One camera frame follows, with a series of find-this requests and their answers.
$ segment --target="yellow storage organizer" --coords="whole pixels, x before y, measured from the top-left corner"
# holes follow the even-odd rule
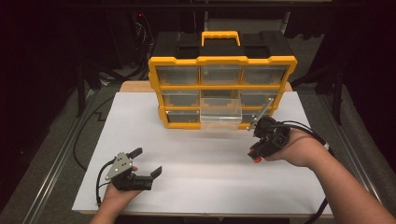
[[[166,128],[246,129],[273,98],[272,116],[297,60],[281,32],[159,33],[149,82]]]

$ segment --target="wrist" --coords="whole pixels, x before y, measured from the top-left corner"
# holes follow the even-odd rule
[[[321,149],[317,148],[312,154],[312,159],[308,163],[307,167],[312,170],[314,173],[322,168],[328,166],[329,162],[333,160],[332,154],[323,146]]]
[[[99,210],[96,212],[91,224],[94,223],[114,223],[119,216],[119,212],[114,211],[111,207],[106,207],[105,204],[102,204],[99,207]]]

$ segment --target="black cable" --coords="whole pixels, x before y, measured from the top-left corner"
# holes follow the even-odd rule
[[[102,199],[101,199],[101,197],[99,196],[99,188],[100,188],[99,182],[100,182],[100,177],[102,176],[102,172],[107,168],[107,166],[113,164],[115,160],[116,160],[116,158],[114,158],[114,159],[111,160],[111,161],[108,161],[108,162],[102,167],[102,169],[100,169],[98,178],[96,179],[96,190],[95,190],[95,191],[96,191],[96,205],[98,205],[98,207],[100,207],[100,204],[102,203]]]
[[[314,137],[316,140],[318,140],[323,146],[327,145],[327,142],[323,138],[321,138],[317,133],[313,132],[310,129],[306,129],[304,127],[294,125],[294,124],[283,124],[283,123],[274,124],[274,125],[269,126],[268,128],[277,128],[277,127],[289,127],[289,128],[301,130],[303,132],[310,134],[312,137]]]
[[[149,68],[146,66],[145,70],[140,74],[139,80],[143,80]]]
[[[96,72],[98,72],[98,73],[104,72],[104,73],[108,74],[109,76],[114,77],[114,78],[115,78],[116,80],[118,80],[118,81],[126,81],[126,80],[128,80],[127,77],[124,77],[124,76],[120,75],[119,73],[114,72],[113,70],[108,69],[108,68],[102,66],[102,65],[99,64],[99,63],[87,62],[87,64],[90,65],[90,66],[92,66],[92,68],[95,69]]]
[[[295,123],[295,124],[298,124],[298,125],[300,125],[300,126],[294,125],[294,124],[285,124],[285,123]],[[278,123],[278,124],[275,124],[275,125],[271,125],[271,126],[269,127],[269,129],[277,128],[277,127],[289,127],[289,128],[294,128],[294,129],[298,129],[298,130],[301,130],[301,131],[303,131],[303,132],[305,132],[305,133],[310,134],[310,135],[311,135],[312,137],[314,137],[317,141],[319,141],[323,146],[325,146],[325,147],[328,149],[329,153],[330,153],[332,156],[334,156],[334,153],[333,153],[332,149],[329,147],[329,145],[327,144],[327,142],[326,142],[323,138],[321,138],[317,133],[315,133],[310,127],[308,127],[308,126],[306,126],[306,125],[304,125],[304,124],[302,124],[302,123],[300,123],[300,122],[297,122],[297,121],[286,120],[286,121],[280,122],[280,124]],[[314,222],[322,215],[322,213],[323,213],[324,209],[326,208],[327,204],[328,204],[327,199],[324,198],[324,200],[323,200],[323,202],[321,203],[321,205],[320,205],[318,211],[317,211],[311,218],[309,218],[309,219],[305,222],[305,224],[312,224],[312,223],[314,223]]]
[[[76,163],[78,164],[79,167],[81,167],[84,171],[87,171],[87,167],[85,167],[84,165],[82,165],[82,163],[78,160],[77,158],[77,154],[76,154],[76,146],[77,146],[77,142],[79,137],[81,136],[82,130],[84,130],[85,125],[87,124],[88,120],[90,120],[90,118],[97,113],[97,111],[100,109],[100,107],[102,107],[105,103],[109,102],[110,100],[114,99],[114,96],[110,97],[109,99],[105,100],[103,103],[101,103],[99,106],[97,106],[95,108],[95,110],[93,110],[93,112],[88,116],[88,118],[84,121],[84,124],[82,124],[81,129],[78,131],[77,137],[76,137],[76,141],[74,142],[73,145],[73,157],[76,161]]]
[[[132,77],[135,77],[135,76],[141,74],[141,72],[142,72],[143,70],[145,70],[146,67],[147,67],[147,65],[145,64],[145,62],[142,62],[141,64],[139,64],[139,67],[138,67],[136,70],[134,70],[131,74],[129,74],[129,75],[127,76],[128,79],[130,79],[130,78],[132,78]]]
[[[318,211],[311,218],[309,218],[304,224],[312,224],[316,220],[318,220],[318,218],[322,215],[324,209],[326,208],[327,204],[328,204],[327,199],[324,198],[324,200],[323,200],[322,204],[320,205]]]
[[[110,184],[111,182],[110,181],[108,181],[107,183],[105,183],[105,184],[101,184],[100,186],[99,186],[99,188],[101,188],[102,186],[104,186],[104,185],[108,185],[108,184]]]

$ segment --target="cable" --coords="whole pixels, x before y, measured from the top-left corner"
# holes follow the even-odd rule
[[[141,72],[140,77],[139,77],[138,80],[144,80],[144,77],[145,77],[147,71],[149,70],[149,67],[147,66],[147,64],[148,64],[148,62],[149,62],[147,56],[144,56],[144,59],[143,59],[143,60],[144,60],[144,61],[143,61],[143,64],[145,65],[145,69],[144,69],[144,71]]]
[[[143,30],[143,40],[142,40],[142,44],[146,41],[146,35],[147,35],[147,32],[146,32],[146,29],[145,29],[145,27],[142,25],[142,24],[140,24],[139,22],[135,22],[134,23],[135,25],[138,25],[139,26],[139,32],[136,34],[137,35],[137,38],[139,38],[139,35],[140,35],[140,31],[141,30]]]
[[[76,141],[74,142],[73,145],[73,157],[76,161],[76,163],[78,164],[79,167],[81,167],[81,169],[83,169],[84,171],[87,171],[87,167],[85,167],[84,165],[82,165],[82,163],[79,161],[79,159],[77,158],[77,154],[76,154],[76,145],[78,142],[79,137],[81,136],[82,130],[84,130],[85,125],[87,124],[88,120],[90,120],[90,118],[94,115],[97,114],[97,111],[100,109],[100,107],[102,107],[105,103],[109,102],[110,100],[114,99],[114,96],[110,97],[109,99],[105,100],[103,103],[101,103],[99,106],[97,106],[95,108],[95,110],[93,110],[93,112],[88,116],[88,118],[84,121],[84,124],[82,125],[81,129],[78,131],[77,137],[76,137]]]
[[[196,33],[197,32],[197,20],[196,20],[195,11],[192,12],[192,16],[194,17],[194,33]]]
[[[311,129],[306,129],[305,127],[298,126],[298,125],[293,125],[293,124],[274,124],[271,125],[269,128],[277,128],[277,127],[289,127],[289,128],[294,128],[301,130],[303,132],[309,133],[312,137],[314,137],[316,140],[318,140],[323,146],[327,146],[327,142],[321,138],[317,133],[313,132]]]
[[[149,25],[149,21],[148,21],[148,19],[146,18],[146,16],[145,16],[145,14],[142,12],[142,17],[145,19],[145,21],[146,21],[146,24],[148,25],[148,32],[149,32],[149,35],[151,36],[151,45],[154,45],[154,43],[155,43],[155,41],[154,41],[154,36],[152,35],[152,32],[151,32],[151,27],[150,27],[150,25]]]
[[[318,220],[318,218],[321,216],[321,214],[323,213],[324,209],[326,208],[327,204],[328,204],[327,199],[324,198],[324,200],[323,200],[322,204],[320,205],[318,211],[311,218],[309,218],[304,224],[312,224],[316,220]]]
[[[111,69],[108,69],[108,68],[100,65],[99,63],[87,62],[87,64],[90,65],[97,73],[104,72],[104,73],[108,74],[109,76],[114,77],[116,80],[122,81],[122,82],[128,80],[126,77],[120,75],[119,73],[114,72]]]
[[[139,75],[145,69],[145,67],[146,67],[145,62],[139,64],[139,67],[127,76],[128,79]]]
[[[108,185],[108,184],[110,184],[111,183],[111,181],[108,181],[107,183],[105,183],[105,184],[101,184],[100,186],[99,186],[99,188],[101,188],[102,186],[104,186],[104,185]]]
[[[99,196],[99,188],[101,187],[101,186],[99,186],[100,177],[102,176],[102,172],[107,168],[107,166],[113,164],[115,160],[116,160],[116,158],[114,158],[114,159],[111,160],[111,161],[108,161],[108,162],[102,167],[102,169],[100,169],[98,178],[96,179],[96,189],[95,189],[95,191],[96,191],[96,205],[98,205],[98,207],[100,207],[100,204],[102,203],[102,199],[101,199],[101,197]]]
[[[298,122],[298,121],[294,121],[294,120],[283,120],[282,123],[295,123],[295,124],[298,124],[298,125],[301,125],[301,126],[305,127],[306,129],[308,129],[308,130],[311,131],[311,132],[314,132],[310,127],[308,127],[308,126],[306,126],[305,124],[303,124],[303,123],[301,123],[301,122]]]

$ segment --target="human arm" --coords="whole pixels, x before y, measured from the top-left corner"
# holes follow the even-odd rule
[[[104,199],[91,220],[91,224],[114,223],[119,214],[125,209],[128,203],[136,197],[142,190],[117,190],[113,184],[108,184]]]
[[[323,187],[337,223],[396,223],[358,180],[309,134],[293,129],[290,142],[267,161],[285,160],[311,169]]]

